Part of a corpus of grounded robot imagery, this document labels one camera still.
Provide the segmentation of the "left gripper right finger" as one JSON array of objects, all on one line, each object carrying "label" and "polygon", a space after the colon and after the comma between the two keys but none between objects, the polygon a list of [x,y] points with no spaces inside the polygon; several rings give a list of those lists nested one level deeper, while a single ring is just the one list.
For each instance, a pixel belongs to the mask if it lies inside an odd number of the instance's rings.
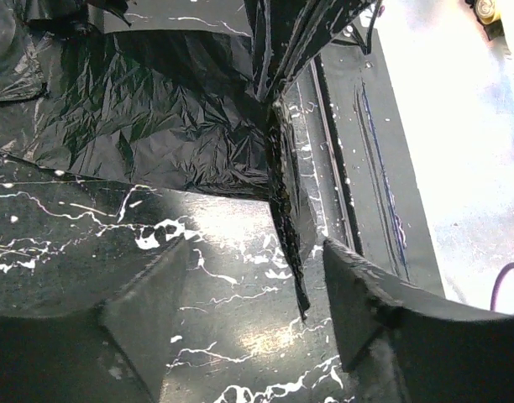
[{"label": "left gripper right finger", "polygon": [[323,244],[343,370],[361,402],[514,402],[514,315],[423,290]]}]

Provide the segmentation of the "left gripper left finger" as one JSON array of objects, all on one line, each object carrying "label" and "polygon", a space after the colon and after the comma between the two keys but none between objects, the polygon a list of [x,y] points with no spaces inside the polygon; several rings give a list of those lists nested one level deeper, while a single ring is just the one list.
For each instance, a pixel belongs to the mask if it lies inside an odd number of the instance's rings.
[{"label": "left gripper left finger", "polygon": [[0,402],[156,402],[190,244],[103,273],[29,310],[0,311]]}]

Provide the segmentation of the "black trash bag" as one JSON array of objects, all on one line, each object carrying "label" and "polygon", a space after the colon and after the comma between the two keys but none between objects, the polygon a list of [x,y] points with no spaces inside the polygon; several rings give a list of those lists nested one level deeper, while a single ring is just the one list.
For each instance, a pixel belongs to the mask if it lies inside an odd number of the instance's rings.
[{"label": "black trash bag", "polygon": [[267,201],[300,313],[315,223],[284,101],[367,1],[247,1],[248,30],[104,33],[87,1],[0,1],[0,152],[72,174]]}]

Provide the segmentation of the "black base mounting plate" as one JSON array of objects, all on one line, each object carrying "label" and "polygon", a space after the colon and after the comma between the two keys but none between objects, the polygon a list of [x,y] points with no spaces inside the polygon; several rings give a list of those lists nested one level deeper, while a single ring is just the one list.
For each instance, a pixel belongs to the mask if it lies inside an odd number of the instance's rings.
[{"label": "black base mounting plate", "polygon": [[352,248],[443,296],[438,262],[376,30],[364,54],[348,31],[311,63],[325,133],[346,204]]}]

